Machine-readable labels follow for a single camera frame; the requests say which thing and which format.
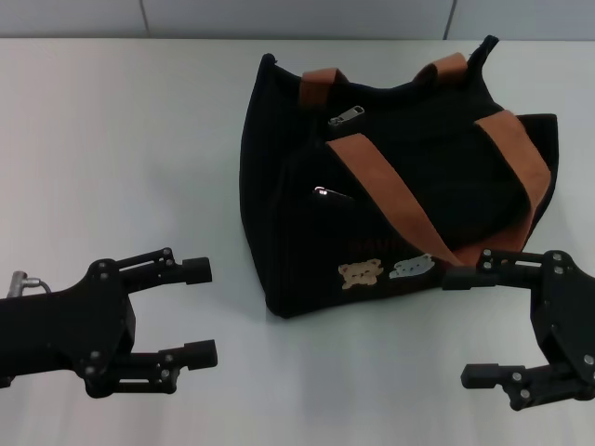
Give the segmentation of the silver side pocket zipper pull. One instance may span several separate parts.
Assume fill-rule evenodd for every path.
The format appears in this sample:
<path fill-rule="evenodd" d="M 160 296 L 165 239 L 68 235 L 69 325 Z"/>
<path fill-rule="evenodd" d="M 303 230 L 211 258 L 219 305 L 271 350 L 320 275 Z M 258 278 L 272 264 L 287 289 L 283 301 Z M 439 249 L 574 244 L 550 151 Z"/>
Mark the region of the silver side pocket zipper pull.
<path fill-rule="evenodd" d="M 317 186 L 312 195 L 321 203 L 354 203 L 354 199 L 344 193 Z"/>

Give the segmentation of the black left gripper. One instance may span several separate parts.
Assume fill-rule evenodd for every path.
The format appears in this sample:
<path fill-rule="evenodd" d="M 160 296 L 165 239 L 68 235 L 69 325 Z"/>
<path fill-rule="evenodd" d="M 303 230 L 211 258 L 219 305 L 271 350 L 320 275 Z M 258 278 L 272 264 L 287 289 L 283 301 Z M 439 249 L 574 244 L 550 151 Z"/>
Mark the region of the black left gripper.
<path fill-rule="evenodd" d="M 67 370 L 92 398 L 175 393 L 179 373 L 218 365 L 214 340 L 131 353 L 135 317 L 115 260 L 91 264 L 82 280 L 51 291 L 0 298 L 0 389 L 21 375 Z"/>

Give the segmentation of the silver main zipper pull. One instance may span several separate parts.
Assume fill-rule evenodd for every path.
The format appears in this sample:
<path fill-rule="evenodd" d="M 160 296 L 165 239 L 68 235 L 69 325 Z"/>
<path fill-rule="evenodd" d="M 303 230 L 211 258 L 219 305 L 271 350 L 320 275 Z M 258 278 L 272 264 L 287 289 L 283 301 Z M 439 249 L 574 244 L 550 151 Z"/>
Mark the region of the silver main zipper pull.
<path fill-rule="evenodd" d="M 341 114 L 334 116 L 328 120 L 328 126 L 331 128 L 337 128 L 339 126 L 344 125 L 347 122 L 356 120 L 363 116 L 365 110 L 362 106 L 356 105 L 348 110 L 342 112 Z"/>

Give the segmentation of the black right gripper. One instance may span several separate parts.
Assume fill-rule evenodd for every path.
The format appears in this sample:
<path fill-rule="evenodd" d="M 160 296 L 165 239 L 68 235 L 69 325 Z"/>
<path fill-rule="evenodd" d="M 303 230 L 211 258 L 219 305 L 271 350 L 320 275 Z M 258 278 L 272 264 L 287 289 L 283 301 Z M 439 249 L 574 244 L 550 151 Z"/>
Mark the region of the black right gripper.
<path fill-rule="evenodd" d="M 549 365 L 467 364 L 462 386 L 501 386 L 517 412 L 563 400 L 595 399 L 595 277 L 562 251 L 540 255 L 484 249 L 475 266 L 452 267 L 442 282 L 444 290 L 495 286 L 534 290 L 531 323 Z"/>

